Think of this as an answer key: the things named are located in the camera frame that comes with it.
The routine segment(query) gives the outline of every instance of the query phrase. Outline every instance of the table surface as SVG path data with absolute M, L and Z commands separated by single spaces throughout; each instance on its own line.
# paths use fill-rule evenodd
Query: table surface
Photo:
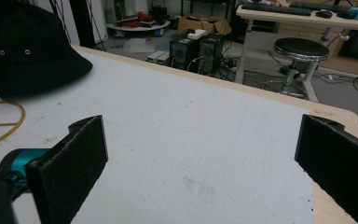
M 242 9 L 241 6 L 239 6 L 236 14 L 245 19 L 276 21 L 276 22 L 284 22 L 284 23 L 292 23 L 292 24 L 307 24 L 307 25 L 315 25 L 315 26 L 322 26 L 322 27 L 337 27 L 337 28 L 358 30 L 357 20 L 342 19 L 337 16 L 337 13 L 333 13 L 332 18 L 325 19 L 315 16 L 315 12 L 312 12 L 312 14 L 309 17 L 307 17 L 307 16 L 297 16 L 297 15 L 289 15 L 283 13 Z
M 302 114 L 358 137 L 352 112 L 74 48 L 94 64 L 90 74 L 13 98 L 27 116 L 0 142 L 0 160 L 49 148 L 71 123 L 103 115 L 110 161 L 74 223 L 354 223 L 294 161 Z M 0 118 L 18 116 L 0 105 Z M 37 223 L 31 195 L 13 206 L 19 223 Z

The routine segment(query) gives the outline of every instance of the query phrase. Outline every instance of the gray floor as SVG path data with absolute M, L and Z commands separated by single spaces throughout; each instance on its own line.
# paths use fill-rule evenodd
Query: gray floor
M 131 38 L 142 38 L 146 40 L 146 45 L 153 46 L 154 50 L 169 50 L 169 42 L 176 34 L 175 31 L 166 29 L 163 37 L 154 37 L 154 32 L 133 32 L 126 37 L 115 37 L 112 30 L 108 30 L 109 38 L 103 42 L 103 47 L 99 48 L 107 52 L 118 55 L 143 60 L 145 61 L 150 52 L 145 53 L 129 53 L 124 50 L 124 43 Z M 276 37 L 270 35 L 256 34 L 247 54 L 245 63 L 244 85 L 255 88 L 262 88 L 266 91 L 275 91 L 279 88 L 279 83 L 276 80 L 282 80 L 283 75 L 278 71 L 281 64 L 287 65 L 290 62 L 286 60 L 279 60 L 277 62 L 269 54 L 269 48 Z M 242 44 L 235 42 L 227 42 L 224 50 L 228 49 L 225 57 L 235 58 L 241 55 Z M 222 70 L 222 75 L 216 73 L 216 78 L 226 79 L 228 76 L 230 80 L 234 79 L 234 74 L 229 71 Z M 315 90 L 318 101 L 321 104 L 331 105 L 343 109 L 350 110 L 358 115 L 358 79 L 357 75 L 339 73 L 329 69 L 319 68 L 316 71 L 311 83 Z

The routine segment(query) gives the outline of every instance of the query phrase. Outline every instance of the chair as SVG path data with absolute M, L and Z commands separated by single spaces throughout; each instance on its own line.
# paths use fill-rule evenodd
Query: chair
M 329 50 L 324 45 L 302 38 L 282 38 L 275 41 L 274 50 L 283 56 L 293 59 L 289 71 L 282 83 L 280 94 L 298 96 L 291 94 L 289 87 L 296 74 L 298 62 L 314 63 L 327 59 Z

